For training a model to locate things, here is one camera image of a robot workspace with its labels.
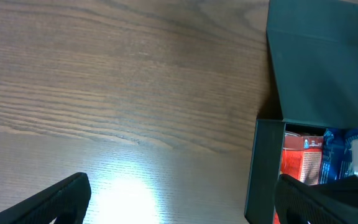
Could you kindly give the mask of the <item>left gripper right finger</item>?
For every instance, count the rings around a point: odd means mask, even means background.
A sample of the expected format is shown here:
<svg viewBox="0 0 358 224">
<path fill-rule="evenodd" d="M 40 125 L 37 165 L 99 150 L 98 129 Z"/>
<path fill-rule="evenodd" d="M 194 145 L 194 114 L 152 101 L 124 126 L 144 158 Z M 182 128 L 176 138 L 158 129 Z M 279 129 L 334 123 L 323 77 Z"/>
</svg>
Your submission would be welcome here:
<svg viewBox="0 0 358 224">
<path fill-rule="evenodd" d="M 282 174 L 274 202 L 281 224 L 358 224 L 358 177 L 306 185 Z"/>
</svg>

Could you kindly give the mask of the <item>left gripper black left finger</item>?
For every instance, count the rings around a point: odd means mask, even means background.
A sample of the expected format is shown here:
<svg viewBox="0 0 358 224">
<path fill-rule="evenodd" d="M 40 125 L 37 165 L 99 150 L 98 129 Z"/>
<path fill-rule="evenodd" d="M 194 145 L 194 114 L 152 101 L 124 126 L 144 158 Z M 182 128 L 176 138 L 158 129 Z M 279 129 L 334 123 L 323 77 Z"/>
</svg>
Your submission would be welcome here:
<svg viewBox="0 0 358 224">
<path fill-rule="evenodd" d="M 0 224 L 82 224 L 90 198 L 88 176 L 77 172 L 0 212 Z"/>
</svg>

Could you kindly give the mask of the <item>blue snack bar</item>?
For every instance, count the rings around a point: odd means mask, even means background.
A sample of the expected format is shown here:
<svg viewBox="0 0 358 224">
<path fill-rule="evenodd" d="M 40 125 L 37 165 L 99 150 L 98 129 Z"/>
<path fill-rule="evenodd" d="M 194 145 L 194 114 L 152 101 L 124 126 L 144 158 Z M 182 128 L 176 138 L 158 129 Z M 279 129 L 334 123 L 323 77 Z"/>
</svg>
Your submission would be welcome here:
<svg viewBox="0 0 358 224">
<path fill-rule="evenodd" d="M 352 142 L 357 139 L 358 128 L 325 131 L 319 184 L 328 184 L 354 174 Z"/>
</svg>

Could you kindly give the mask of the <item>orange red cardboard box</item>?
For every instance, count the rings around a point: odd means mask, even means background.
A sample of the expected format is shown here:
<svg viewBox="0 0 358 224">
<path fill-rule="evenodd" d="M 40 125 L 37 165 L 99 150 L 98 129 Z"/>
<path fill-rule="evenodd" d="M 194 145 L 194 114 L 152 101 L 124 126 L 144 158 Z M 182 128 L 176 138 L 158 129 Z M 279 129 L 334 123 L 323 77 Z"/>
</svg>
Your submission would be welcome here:
<svg viewBox="0 0 358 224">
<path fill-rule="evenodd" d="M 323 137 L 286 131 L 280 174 L 288 174 L 306 185 L 319 183 Z"/>
</svg>

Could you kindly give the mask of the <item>black gift box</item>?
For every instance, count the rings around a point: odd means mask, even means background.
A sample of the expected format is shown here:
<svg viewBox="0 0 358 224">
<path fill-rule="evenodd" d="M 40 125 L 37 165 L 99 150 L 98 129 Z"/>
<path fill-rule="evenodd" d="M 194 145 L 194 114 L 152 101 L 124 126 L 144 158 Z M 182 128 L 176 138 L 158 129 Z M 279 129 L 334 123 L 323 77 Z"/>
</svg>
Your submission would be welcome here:
<svg viewBox="0 0 358 224">
<path fill-rule="evenodd" d="M 276 101 L 255 122 L 244 215 L 272 223 L 287 128 L 358 128 L 358 4 L 271 1 L 267 47 Z"/>
</svg>

